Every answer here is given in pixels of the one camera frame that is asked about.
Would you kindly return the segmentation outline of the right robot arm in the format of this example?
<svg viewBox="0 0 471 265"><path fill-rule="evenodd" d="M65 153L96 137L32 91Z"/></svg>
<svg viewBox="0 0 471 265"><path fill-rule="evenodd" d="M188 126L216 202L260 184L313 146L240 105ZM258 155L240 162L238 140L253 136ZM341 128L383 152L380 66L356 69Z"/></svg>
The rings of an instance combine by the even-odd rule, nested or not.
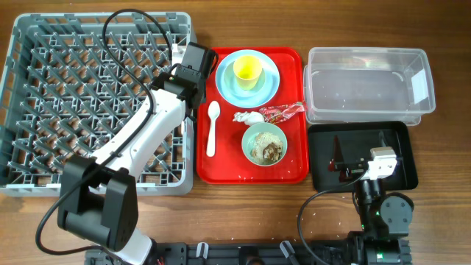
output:
<svg viewBox="0 0 471 265"><path fill-rule="evenodd" d="M409 234L414 204L404 194L387 194L383 180L391 177L399 163L390 146L370 149L370 159L345 161L339 138L333 138L333 157L328 166L339 173L344 187L352 186L353 201L362 230L350 232L342 244L342 264L407 264L403 241Z"/></svg>

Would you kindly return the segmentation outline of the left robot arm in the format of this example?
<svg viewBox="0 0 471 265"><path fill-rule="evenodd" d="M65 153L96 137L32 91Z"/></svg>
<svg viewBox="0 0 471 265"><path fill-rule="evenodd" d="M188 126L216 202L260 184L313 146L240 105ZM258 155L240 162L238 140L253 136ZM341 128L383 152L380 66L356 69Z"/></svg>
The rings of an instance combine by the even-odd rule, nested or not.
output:
<svg viewBox="0 0 471 265"><path fill-rule="evenodd" d="M136 182L165 137L205 101L219 56L189 43L181 63L155 77L138 112L90 158L68 159L61 180L59 228L92 241L124 264L156 264L156 243L137 227Z"/></svg>

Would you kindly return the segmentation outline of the yellow plastic cup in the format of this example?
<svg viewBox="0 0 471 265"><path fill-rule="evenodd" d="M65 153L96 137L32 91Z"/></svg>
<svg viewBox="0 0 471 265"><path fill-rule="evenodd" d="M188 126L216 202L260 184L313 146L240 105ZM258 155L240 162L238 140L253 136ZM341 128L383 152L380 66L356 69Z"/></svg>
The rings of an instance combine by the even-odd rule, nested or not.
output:
<svg viewBox="0 0 471 265"><path fill-rule="evenodd" d="M255 87L262 70L261 61L252 55L240 56L233 64L236 82L243 90L251 90Z"/></svg>

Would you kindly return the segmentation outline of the light blue bowl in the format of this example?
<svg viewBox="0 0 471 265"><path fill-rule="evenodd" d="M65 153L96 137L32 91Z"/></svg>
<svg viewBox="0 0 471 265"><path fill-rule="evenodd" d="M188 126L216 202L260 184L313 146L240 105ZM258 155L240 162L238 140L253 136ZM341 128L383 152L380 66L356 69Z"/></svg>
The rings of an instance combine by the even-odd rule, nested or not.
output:
<svg viewBox="0 0 471 265"><path fill-rule="evenodd" d="M251 90L256 90L256 89L261 88L261 87L263 86L263 84L265 83L265 79L266 79L266 78L265 78L265 69L264 69L264 67L263 67L263 70L262 70L262 73L261 73L261 75L260 75L260 77L259 77L259 79L258 79L258 82L256 83L255 87L254 87L253 89L251 89Z"/></svg>

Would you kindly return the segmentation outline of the cream plastic spoon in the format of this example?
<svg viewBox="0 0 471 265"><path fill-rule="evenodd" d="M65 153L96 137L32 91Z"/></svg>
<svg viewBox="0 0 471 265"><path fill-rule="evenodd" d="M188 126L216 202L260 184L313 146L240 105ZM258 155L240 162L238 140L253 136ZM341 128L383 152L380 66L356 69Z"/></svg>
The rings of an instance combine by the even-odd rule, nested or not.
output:
<svg viewBox="0 0 471 265"><path fill-rule="evenodd" d="M221 113L219 103L212 101L208 107L208 117L210 119L210 129L208 134L208 145L206 155L213 157L216 152L216 120Z"/></svg>

